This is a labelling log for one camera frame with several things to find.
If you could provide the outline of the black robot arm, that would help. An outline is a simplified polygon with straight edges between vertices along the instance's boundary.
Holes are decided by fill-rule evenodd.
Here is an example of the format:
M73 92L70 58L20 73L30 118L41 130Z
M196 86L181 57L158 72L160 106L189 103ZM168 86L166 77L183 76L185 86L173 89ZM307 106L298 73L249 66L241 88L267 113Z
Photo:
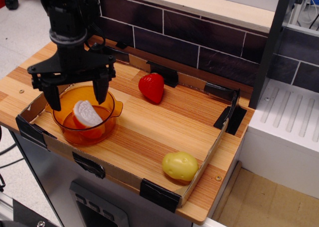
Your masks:
M116 59L98 53L93 47L85 50L89 31L100 31L94 24L100 15L99 3L96 0L40 1L49 17L49 36L57 51L49 59L27 69L33 88L43 92L53 110L60 111L59 86L92 81L95 98L102 104L109 82L116 76Z

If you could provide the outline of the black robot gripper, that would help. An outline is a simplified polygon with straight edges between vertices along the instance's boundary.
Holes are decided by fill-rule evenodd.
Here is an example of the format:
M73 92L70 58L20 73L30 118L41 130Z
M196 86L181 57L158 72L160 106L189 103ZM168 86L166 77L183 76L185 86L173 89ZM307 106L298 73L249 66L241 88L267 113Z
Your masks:
M98 104L105 102L109 81L116 76L114 63L114 56L101 51L59 46L52 57L30 66L27 72L33 88L43 91L52 110L61 111L58 88L63 85L92 81Z

